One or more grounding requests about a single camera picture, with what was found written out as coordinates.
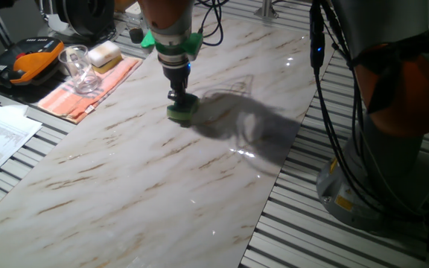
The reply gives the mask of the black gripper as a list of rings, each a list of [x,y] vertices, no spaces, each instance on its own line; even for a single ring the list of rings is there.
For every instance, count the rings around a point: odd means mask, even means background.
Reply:
[[[182,66],[163,66],[163,73],[170,81],[172,90],[168,93],[168,99],[176,103],[179,100],[180,106],[187,104],[186,88],[188,86],[188,76],[191,73],[191,64]]]

